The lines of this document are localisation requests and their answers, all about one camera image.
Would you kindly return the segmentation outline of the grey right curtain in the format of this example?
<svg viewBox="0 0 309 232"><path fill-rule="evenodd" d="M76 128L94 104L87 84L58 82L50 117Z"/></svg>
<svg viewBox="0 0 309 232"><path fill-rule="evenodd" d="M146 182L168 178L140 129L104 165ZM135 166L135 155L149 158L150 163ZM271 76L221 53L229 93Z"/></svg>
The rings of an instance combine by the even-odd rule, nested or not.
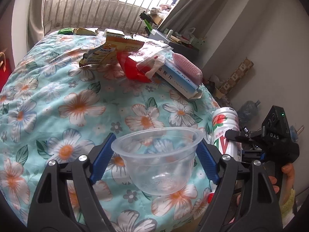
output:
<svg viewBox="0 0 309 232"><path fill-rule="evenodd" d="M194 28L193 35L203 38L224 3L225 0L178 0L158 30L172 29L182 34Z"/></svg>

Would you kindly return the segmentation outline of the grey left curtain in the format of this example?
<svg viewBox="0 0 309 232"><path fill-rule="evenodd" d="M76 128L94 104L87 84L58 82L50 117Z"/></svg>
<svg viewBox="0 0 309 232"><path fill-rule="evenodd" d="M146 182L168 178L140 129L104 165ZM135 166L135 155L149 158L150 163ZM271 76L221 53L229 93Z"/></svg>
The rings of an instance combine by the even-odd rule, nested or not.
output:
<svg viewBox="0 0 309 232"><path fill-rule="evenodd" d="M30 0L27 19L27 51L45 36L43 26L45 0Z"/></svg>

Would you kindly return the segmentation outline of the yellow green sleeve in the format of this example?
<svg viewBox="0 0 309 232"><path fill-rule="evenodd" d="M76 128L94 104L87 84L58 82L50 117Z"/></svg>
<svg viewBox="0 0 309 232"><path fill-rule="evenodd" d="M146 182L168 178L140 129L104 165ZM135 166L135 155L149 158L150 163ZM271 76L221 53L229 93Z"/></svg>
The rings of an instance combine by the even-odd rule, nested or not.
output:
<svg viewBox="0 0 309 232"><path fill-rule="evenodd" d="M286 216L289 212L293 210L294 202L295 202L295 190L292 188L290 190L290 194L286 202L280 205L280 211L282 217Z"/></svg>

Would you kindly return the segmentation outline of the pink hair brush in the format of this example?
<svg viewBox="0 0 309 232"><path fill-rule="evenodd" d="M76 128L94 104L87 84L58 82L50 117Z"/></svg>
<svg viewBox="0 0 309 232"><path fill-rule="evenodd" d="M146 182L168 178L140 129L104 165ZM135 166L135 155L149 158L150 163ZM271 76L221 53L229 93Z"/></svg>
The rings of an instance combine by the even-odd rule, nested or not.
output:
<svg viewBox="0 0 309 232"><path fill-rule="evenodd" d="M181 70L194 84L201 85L203 81L202 71L189 59L179 53L173 53L174 65Z"/></svg>

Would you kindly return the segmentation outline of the white cloth glove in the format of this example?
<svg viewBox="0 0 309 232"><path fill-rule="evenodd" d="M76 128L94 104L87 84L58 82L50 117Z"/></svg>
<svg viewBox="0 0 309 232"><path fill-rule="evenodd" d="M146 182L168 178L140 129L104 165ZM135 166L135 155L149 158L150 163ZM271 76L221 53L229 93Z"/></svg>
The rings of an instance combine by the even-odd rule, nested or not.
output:
<svg viewBox="0 0 309 232"><path fill-rule="evenodd" d="M154 64L152 65L151 69L145 73L145 76L148 79L151 79L154 74L165 64L165 56L158 55L154 57Z"/></svg>

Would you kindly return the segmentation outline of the blue white medicine box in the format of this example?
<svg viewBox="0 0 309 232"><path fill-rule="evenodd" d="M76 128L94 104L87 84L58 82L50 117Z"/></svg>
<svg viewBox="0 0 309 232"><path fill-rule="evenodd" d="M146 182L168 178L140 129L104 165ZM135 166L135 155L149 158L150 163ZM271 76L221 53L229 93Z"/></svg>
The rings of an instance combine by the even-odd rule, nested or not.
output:
<svg viewBox="0 0 309 232"><path fill-rule="evenodd" d="M165 64L157 70L157 74L165 79L188 100L199 99L203 95L199 86L194 84L169 60L166 60Z"/></svg>

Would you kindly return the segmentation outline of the grey curtain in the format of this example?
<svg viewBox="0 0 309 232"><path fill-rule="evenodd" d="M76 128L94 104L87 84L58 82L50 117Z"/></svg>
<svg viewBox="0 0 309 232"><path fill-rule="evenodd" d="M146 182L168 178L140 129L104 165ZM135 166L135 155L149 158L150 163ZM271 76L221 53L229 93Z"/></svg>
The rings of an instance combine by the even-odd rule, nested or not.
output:
<svg viewBox="0 0 309 232"><path fill-rule="evenodd" d="M193 35L203 38L224 3L225 0L178 0L158 30L172 29L182 34L194 28Z"/></svg>
<svg viewBox="0 0 309 232"><path fill-rule="evenodd" d="M30 0L27 19L27 51L45 36L43 26L45 0Z"/></svg>

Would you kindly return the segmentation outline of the small rectangular food box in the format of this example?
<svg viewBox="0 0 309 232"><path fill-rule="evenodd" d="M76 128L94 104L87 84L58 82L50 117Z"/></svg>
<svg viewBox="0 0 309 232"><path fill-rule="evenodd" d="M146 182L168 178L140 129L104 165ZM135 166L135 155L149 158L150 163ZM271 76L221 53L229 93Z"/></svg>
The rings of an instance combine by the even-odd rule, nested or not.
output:
<svg viewBox="0 0 309 232"><path fill-rule="evenodd" d="M104 30L104 37L120 37L124 38L125 34L121 30L106 28Z"/></svg>

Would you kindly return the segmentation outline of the yellow crumpled snack wrapper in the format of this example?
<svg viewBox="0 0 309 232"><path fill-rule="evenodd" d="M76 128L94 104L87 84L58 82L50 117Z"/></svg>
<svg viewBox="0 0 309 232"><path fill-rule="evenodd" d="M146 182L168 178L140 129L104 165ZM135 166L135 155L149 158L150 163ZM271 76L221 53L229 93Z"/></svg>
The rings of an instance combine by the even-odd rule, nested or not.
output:
<svg viewBox="0 0 309 232"><path fill-rule="evenodd" d="M73 30L75 35L79 36L97 36L98 29L88 29L88 28L74 28Z"/></svg>

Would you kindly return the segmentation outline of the floral turquoise quilt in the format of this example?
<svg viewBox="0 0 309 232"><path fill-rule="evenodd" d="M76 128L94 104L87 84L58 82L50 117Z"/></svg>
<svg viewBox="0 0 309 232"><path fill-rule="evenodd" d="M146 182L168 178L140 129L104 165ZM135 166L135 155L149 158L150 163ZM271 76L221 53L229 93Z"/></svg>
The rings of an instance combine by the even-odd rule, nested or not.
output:
<svg viewBox="0 0 309 232"><path fill-rule="evenodd" d="M159 77L141 83L119 64L80 68L82 55L103 37L48 35L19 62L1 91L1 231L30 231L29 209L50 160L68 163L114 134L191 127L209 136L219 104L210 91L188 100ZM76 220L84 224L68 181ZM153 196L139 190L113 152L93 189L114 231L197 231L213 186L195 157L181 190Z"/></svg>

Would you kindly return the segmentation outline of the clear plastic bowl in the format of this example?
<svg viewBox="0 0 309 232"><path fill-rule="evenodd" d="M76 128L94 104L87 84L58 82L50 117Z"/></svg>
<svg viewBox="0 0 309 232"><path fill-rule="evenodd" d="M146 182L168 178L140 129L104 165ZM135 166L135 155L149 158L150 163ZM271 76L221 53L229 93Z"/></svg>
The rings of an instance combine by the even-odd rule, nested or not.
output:
<svg viewBox="0 0 309 232"><path fill-rule="evenodd" d="M154 128L121 136L113 141L111 149L122 158L139 190L162 196L188 183L203 138L203 132L196 128Z"/></svg>

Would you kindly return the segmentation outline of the red plastic wrapper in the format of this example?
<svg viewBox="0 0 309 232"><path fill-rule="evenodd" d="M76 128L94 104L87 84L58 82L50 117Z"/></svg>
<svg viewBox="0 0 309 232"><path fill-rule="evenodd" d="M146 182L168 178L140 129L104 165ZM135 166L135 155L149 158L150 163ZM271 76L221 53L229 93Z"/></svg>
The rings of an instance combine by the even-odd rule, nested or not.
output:
<svg viewBox="0 0 309 232"><path fill-rule="evenodd" d="M130 59L129 52L117 52L117 61L121 66L126 78L133 81L138 81L142 83L150 83L151 80L145 76L143 72L137 69L137 62Z"/></svg>

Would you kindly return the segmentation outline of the grey cabinet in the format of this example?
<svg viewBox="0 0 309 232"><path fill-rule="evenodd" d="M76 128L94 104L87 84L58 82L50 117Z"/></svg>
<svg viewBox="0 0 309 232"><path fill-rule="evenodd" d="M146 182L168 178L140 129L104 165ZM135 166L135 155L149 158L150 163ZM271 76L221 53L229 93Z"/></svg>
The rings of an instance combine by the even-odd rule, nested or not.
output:
<svg viewBox="0 0 309 232"><path fill-rule="evenodd" d="M187 59L189 59L193 63L197 60L197 57L199 55L199 50L197 48L189 47L189 46L186 46L180 43L176 43L168 39L165 34L155 29L151 31L149 38L153 40L157 40L157 41L162 40L165 44L172 47L173 52L179 53L185 56Z"/></svg>

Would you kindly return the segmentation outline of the yellow orange snack bag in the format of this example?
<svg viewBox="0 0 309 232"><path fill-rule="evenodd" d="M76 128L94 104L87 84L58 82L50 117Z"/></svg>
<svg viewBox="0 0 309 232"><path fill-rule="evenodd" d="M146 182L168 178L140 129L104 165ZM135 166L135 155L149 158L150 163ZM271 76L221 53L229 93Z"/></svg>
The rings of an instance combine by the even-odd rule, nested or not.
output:
<svg viewBox="0 0 309 232"><path fill-rule="evenodd" d="M136 52L144 45L143 41L107 36L103 45L89 50L83 54L79 66L84 67L92 64L109 64L119 52Z"/></svg>

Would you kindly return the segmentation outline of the clear printed plastic bag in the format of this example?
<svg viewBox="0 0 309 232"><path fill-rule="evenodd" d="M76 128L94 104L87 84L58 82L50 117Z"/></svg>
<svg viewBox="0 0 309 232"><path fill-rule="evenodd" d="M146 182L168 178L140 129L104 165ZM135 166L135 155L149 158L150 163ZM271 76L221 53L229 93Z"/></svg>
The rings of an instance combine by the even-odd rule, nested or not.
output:
<svg viewBox="0 0 309 232"><path fill-rule="evenodd" d="M148 72L154 64L154 57L158 55L164 55L172 50L172 47L164 43L163 41L157 41L146 38L140 35L133 35L134 40L143 41L144 45L137 52L130 54L130 59L137 62L137 69L144 74Z"/></svg>

